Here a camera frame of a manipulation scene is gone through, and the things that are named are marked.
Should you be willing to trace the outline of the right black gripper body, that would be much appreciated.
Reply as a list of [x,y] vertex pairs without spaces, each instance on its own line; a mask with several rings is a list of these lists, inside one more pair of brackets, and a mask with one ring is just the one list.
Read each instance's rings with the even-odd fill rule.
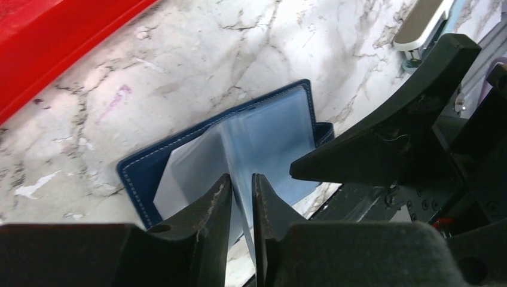
[[506,237],[506,64],[490,67],[468,118],[441,116],[390,207],[405,207],[442,237]]

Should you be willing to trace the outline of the red plastic bin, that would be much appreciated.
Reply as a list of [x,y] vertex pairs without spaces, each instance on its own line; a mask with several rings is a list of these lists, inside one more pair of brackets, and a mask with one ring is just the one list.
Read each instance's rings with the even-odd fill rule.
[[1,122],[155,0],[1,1]]

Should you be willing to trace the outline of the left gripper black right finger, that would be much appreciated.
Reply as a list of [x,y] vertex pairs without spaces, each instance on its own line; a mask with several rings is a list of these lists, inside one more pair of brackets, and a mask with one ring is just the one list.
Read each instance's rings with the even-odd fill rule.
[[258,286],[465,286],[437,231],[419,222],[309,221],[252,176]]

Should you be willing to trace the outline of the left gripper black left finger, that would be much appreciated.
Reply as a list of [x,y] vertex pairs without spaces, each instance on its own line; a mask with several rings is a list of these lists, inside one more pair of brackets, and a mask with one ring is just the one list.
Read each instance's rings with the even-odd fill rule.
[[134,224],[1,226],[2,286],[223,286],[233,187],[222,175],[149,230]]

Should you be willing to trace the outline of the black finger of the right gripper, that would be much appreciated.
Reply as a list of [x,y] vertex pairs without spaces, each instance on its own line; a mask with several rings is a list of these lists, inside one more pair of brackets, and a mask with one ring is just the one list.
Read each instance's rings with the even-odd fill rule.
[[481,47],[459,33],[443,35],[421,66],[388,98],[335,139],[295,160],[305,181],[385,187],[412,162]]

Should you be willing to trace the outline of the navy blue card holder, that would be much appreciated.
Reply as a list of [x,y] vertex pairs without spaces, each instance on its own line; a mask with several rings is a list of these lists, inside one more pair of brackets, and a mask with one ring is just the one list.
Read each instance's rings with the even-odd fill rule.
[[229,174],[232,246],[253,226],[252,175],[265,175],[280,198],[296,204],[317,182],[292,178],[291,163],[333,138],[333,125],[316,121],[311,83],[303,79],[149,145],[116,169],[145,228],[175,215]]

